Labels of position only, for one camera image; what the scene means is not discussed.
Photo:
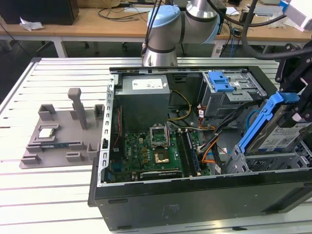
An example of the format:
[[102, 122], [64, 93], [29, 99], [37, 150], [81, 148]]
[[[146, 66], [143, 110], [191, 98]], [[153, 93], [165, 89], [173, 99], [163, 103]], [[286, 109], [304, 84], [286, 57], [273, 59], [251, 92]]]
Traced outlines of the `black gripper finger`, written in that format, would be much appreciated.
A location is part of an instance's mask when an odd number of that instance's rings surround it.
[[299, 101], [294, 106], [295, 114], [292, 120], [295, 122], [311, 122], [312, 121], [312, 85], [303, 82], [297, 82], [296, 91], [302, 91]]
[[279, 91], [282, 93], [299, 93], [304, 84], [300, 78], [292, 78], [293, 72], [300, 66], [300, 58], [289, 58], [281, 60], [275, 81], [279, 84]]

